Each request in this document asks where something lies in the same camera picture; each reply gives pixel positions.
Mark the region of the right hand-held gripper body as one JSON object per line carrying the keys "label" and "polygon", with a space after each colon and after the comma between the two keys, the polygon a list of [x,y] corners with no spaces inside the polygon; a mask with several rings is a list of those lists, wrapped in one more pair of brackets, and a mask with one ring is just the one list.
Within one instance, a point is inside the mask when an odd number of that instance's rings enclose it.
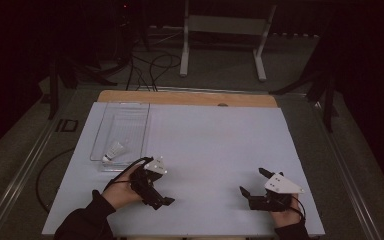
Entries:
{"label": "right hand-held gripper body", "polygon": [[266,190],[264,196],[251,195],[251,198],[247,199],[251,210],[269,212],[285,211],[291,205],[292,195],[302,194],[304,192],[301,186],[284,177],[282,173],[274,173],[264,184],[264,188]]}

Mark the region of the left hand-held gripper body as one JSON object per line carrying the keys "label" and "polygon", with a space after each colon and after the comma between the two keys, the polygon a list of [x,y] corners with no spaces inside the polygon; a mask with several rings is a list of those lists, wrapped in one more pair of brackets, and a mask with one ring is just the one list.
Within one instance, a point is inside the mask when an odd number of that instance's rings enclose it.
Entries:
{"label": "left hand-held gripper body", "polygon": [[154,182],[167,173],[161,157],[143,157],[131,164],[131,167],[138,165],[138,168],[130,175],[130,186],[141,198],[145,205],[151,206],[154,210],[161,206],[159,198],[163,197],[155,188]]}

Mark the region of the white shuttlecock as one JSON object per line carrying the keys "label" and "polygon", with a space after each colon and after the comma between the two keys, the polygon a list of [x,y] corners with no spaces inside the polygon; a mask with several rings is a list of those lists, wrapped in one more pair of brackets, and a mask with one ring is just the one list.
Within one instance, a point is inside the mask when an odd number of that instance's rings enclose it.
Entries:
{"label": "white shuttlecock", "polygon": [[120,156],[125,150],[125,147],[118,141],[115,141],[105,152],[102,157],[104,163],[112,162],[115,158]]}

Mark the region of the clear plastic bin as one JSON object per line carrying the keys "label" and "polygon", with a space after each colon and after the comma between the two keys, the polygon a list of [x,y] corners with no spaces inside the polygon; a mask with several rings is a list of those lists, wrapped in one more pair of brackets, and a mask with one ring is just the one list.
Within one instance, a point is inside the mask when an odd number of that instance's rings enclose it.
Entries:
{"label": "clear plastic bin", "polygon": [[[107,103],[94,146],[90,155],[98,161],[104,172],[121,172],[143,155],[150,105],[145,103]],[[102,157],[115,142],[120,142],[124,152],[112,162],[104,163]]]}

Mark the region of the person's left hand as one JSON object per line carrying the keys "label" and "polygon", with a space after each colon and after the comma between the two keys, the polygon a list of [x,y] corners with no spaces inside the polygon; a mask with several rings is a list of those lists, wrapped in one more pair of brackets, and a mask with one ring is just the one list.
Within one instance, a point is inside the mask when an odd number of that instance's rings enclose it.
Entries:
{"label": "person's left hand", "polygon": [[118,210],[131,203],[141,201],[142,198],[131,189],[130,175],[138,168],[133,166],[128,171],[124,171],[110,184],[102,193],[102,197],[115,209]]}

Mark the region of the person's right hand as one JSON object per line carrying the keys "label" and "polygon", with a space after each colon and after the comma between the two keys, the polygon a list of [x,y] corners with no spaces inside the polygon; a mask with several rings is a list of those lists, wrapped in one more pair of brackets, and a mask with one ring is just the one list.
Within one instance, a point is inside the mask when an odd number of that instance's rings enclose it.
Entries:
{"label": "person's right hand", "polygon": [[270,216],[274,221],[276,228],[286,227],[293,224],[298,224],[301,221],[302,212],[299,207],[298,195],[293,194],[290,207],[282,212],[271,212]]}

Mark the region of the white table mat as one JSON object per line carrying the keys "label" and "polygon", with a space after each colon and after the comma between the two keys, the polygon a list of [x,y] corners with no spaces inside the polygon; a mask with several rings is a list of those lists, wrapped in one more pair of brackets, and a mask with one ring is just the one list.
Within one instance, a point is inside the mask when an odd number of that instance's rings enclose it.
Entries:
{"label": "white table mat", "polygon": [[163,159],[168,172],[155,187],[174,201],[158,210],[131,204],[112,214],[117,236],[271,237],[269,214],[250,209],[240,192],[263,193],[262,168],[304,189],[307,230],[324,232],[279,108],[153,105],[144,153]]}

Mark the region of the black stand with angled legs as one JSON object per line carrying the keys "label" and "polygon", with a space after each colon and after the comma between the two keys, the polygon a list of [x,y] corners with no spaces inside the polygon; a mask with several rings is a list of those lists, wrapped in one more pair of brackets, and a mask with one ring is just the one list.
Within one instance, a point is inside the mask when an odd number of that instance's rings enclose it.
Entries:
{"label": "black stand with angled legs", "polygon": [[50,57],[49,62],[49,93],[46,100],[50,104],[50,112],[48,119],[52,120],[59,109],[59,81],[62,81],[64,86],[69,89],[77,87],[77,81],[74,76],[69,75],[69,72],[78,71],[94,82],[103,86],[115,86],[115,83],[105,79],[97,72],[93,72],[80,62],[58,52],[54,52]]}
{"label": "black stand with angled legs", "polygon": [[311,86],[305,98],[308,102],[318,102],[323,99],[323,124],[325,128],[332,132],[333,100],[335,91],[335,78],[330,70],[326,68],[316,70],[304,70],[297,81],[288,84],[280,89],[270,91],[271,95],[284,95],[307,83]]}

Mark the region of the metal floor rail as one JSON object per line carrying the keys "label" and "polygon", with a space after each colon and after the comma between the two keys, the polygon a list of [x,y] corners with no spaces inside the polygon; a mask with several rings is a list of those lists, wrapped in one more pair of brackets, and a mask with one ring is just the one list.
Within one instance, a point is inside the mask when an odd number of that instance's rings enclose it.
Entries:
{"label": "metal floor rail", "polygon": [[72,96],[63,97],[54,117],[34,104],[0,140],[0,228],[22,192]]}
{"label": "metal floor rail", "polygon": [[368,208],[367,202],[363,198],[361,191],[358,188],[357,182],[352,175],[350,168],[347,165],[345,155],[340,149],[338,140],[333,132],[329,132],[323,121],[324,109],[319,102],[310,102],[310,108],[317,120],[317,124],[321,129],[324,138],[327,141],[329,149],[333,152],[335,164],[342,184],[348,194],[354,212],[360,222],[362,230],[367,240],[383,240],[379,228],[374,222],[374,218]]}

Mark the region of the black rectangular floor bracket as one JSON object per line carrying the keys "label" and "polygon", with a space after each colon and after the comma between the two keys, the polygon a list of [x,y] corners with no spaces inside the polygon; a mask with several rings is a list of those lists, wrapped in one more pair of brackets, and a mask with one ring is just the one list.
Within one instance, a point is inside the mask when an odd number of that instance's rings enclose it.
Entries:
{"label": "black rectangular floor bracket", "polygon": [[57,123],[56,132],[75,132],[79,122],[72,119],[60,119]]}

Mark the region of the white metal stand frame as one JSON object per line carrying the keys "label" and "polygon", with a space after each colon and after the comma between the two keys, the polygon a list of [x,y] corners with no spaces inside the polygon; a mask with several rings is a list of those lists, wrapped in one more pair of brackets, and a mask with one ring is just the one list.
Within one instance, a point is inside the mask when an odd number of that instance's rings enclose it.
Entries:
{"label": "white metal stand frame", "polygon": [[253,50],[255,68],[260,82],[267,80],[265,68],[263,65],[262,53],[268,39],[269,30],[272,25],[277,6],[269,5],[269,12],[265,18],[236,18],[190,14],[190,0],[184,0],[184,24],[183,24],[183,49],[180,62],[180,76],[188,75],[189,66],[189,33],[206,32],[222,34],[241,34],[260,36],[260,43]]}

